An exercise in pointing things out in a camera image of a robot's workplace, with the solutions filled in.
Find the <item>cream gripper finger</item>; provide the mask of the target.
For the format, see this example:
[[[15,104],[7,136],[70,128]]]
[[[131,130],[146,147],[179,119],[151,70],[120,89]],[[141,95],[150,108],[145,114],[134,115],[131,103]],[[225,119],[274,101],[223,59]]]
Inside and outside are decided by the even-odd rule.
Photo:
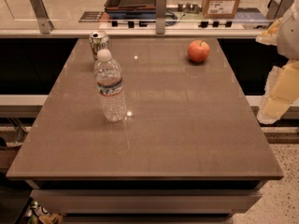
[[[282,19],[274,21],[264,32],[259,34],[255,41],[264,45],[273,45],[277,44],[278,39],[278,29],[281,24]]]
[[[257,120],[273,124],[280,120],[299,99],[299,61],[289,60],[283,67],[274,66],[264,87]]]

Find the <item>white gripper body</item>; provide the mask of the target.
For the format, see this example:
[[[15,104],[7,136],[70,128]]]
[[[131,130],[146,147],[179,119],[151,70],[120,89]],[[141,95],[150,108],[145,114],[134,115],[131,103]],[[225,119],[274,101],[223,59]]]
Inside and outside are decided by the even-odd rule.
[[[278,29],[278,53],[299,60],[299,0],[284,13]]]

